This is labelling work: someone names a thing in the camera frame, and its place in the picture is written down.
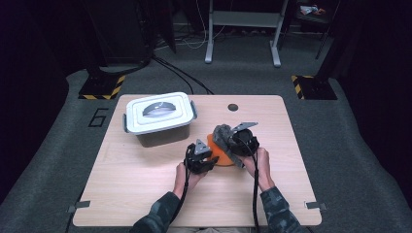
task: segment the camouflage sleeve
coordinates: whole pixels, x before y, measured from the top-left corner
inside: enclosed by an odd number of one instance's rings
[[[151,207],[148,215],[134,223],[130,233],[165,233],[169,228],[170,220],[178,208],[180,199],[173,193],[167,192]]]
[[[266,213],[268,232],[303,232],[299,221],[289,210],[289,203],[276,186],[265,190],[260,198]]]

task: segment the plastic storage container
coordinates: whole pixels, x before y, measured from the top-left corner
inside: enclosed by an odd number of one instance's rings
[[[123,124],[125,132],[149,148],[186,139],[195,118],[194,103],[183,92],[174,92],[130,101]]]

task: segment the gray carpet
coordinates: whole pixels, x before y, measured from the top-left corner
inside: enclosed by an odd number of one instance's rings
[[[291,75],[315,75],[331,40],[315,60],[319,40],[291,34],[274,68],[264,36],[215,43],[213,63],[204,63],[206,45],[197,50],[178,46],[155,54],[202,81],[215,94],[280,95],[284,98],[316,198],[325,202],[321,232],[412,232],[412,212],[395,180],[381,167],[360,136],[337,80],[329,80],[338,100],[299,100]],[[123,67],[110,68],[120,70]],[[64,232],[116,107],[115,100],[80,100],[86,71],[67,77],[70,92],[47,139],[0,207],[0,232]],[[194,94],[205,90],[194,82]],[[189,87],[152,61],[126,76],[122,94],[160,94]],[[107,116],[102,127],[88,127],[97,109]],[[69,232],[127,232],[127,227],[82,228]]]

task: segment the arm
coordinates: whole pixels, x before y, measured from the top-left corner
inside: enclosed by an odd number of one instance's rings
[[[154,202],[148,215],[143,216],[134,223],[133,228],[129,232],[166,232],[169,228],[170,219],[172,219],[179,205],[179,201],[180,199],[176,194],[167,192]]]
[[[303,232],[299,221],[289,210],[289,203],[276,186],[265,190],[260,198],[266,213],[269,232]]]
[[[200,179],[204,178],[207,173],[191,174],[189,177],[188,191],[194,189]],[[167,192],[158,199],[151,207],[148,215],[140,218],[134,223],[130,233],[165,233],[170,225],[170,220],[178,208],[179,202],[183,195],[186,181],[186,167],[180,163],[176,167],[176,179],[173,192]]]
[[[289,203],[282,196],[270,176],[269,152],[257,150],[258,186],[262,191],[260,198],[266,213],[269,232],[303,232],[299,221],[289,209]],[[254,176],[255,163],[251,157],[240,157],[246,169]]]

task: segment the person's left hand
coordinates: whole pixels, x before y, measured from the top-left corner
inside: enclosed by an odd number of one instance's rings
[[[188,191],[194,189],[197,183],[206,176],[207,172],[202,174],[194,174],[191,173],[189,177],[189,186]],[[176,180],[175,180],[175,187],[173,188],[173,193],[182,199],[183,190],[185,188],[185,181],[186,181],[186,167],[183,162],[179,163],[176,167]]]

